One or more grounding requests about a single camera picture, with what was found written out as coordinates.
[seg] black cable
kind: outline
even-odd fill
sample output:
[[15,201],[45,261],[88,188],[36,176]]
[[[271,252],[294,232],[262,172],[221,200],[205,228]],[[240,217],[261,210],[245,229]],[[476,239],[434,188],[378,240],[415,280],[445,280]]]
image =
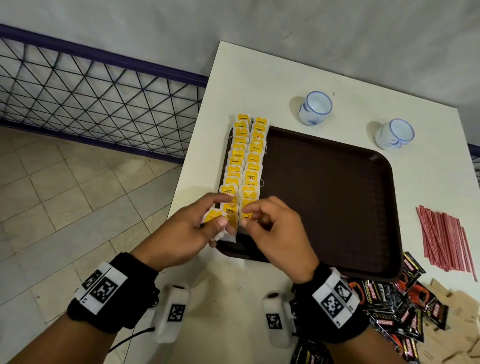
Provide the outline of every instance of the black cable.
[[139,332],[136,332],[134,333],[133,335],[127,337],[125,340],[122,340],[120,341],[117,345],[113,346],[110,348],[110,350],[108,352],[111,352],[113,350],[115,350],[116,348],[118,348],[121,344],[127,342],[128,340],[131,340],[133,339],[135,336],[138,336],[138,335],[141,335],[141,334],[144,334],[146,332],[152,332],[152,331],[155,331],[155,328],[146,328],[145,330],[142,330],[142,331],[139,331]]

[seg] wristband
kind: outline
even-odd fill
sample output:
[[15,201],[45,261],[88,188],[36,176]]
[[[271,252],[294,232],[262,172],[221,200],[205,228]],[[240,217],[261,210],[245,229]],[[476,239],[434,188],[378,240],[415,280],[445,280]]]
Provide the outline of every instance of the wristband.
[[75,291],[67,315],[106,333],[132,329],[145,311],[158,303],[158,272],[128,253],[102,263]]
[[312,280],[294,284],[290,301],[297,334],[311,341],[339,343],[350,340],[369,325],[357,310],[360,300],[335,268],[321,263]]

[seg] blue and white cup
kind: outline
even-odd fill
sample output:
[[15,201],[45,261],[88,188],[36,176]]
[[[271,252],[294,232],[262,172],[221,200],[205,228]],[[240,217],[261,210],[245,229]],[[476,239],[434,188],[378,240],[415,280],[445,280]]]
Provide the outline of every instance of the blue and white cup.
[[383,150],[399,149],[415,138],[413,127],[403,119],[386,122],[375,134],[375,143]]
[[299,118],[308,126],[323,122],[332,111],[332,100],[323,92],[310,92],[300,105]]

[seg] hand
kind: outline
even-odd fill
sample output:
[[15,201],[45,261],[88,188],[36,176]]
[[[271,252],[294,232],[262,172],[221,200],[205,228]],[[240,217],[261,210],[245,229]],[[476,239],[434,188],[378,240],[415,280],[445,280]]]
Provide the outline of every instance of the hand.
[[235,233],[235,228],[228,224],[225,216],[219,216],[200,227],[202,218],[213,204],[231,201],[232,196],[228,194],[204,195],[173,214],[131,254],[157,271],[188,262],[223,229],[230,234]]
[[293,283],[313,278],[319,260],[308,241],[300,215],[278,197],[254,201],[242,211],[252,219],[240,221],[258,248],[275,267],[283,270]]

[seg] tiled floor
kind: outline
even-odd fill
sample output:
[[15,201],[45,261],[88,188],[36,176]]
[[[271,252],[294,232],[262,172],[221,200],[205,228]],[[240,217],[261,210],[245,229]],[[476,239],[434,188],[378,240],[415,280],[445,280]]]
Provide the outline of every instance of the tiled floor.
[[[0,364],[65,311],[101,262],[166,220],[180,169],[0,127]],[[123,363],[127,348],[105,363]]]

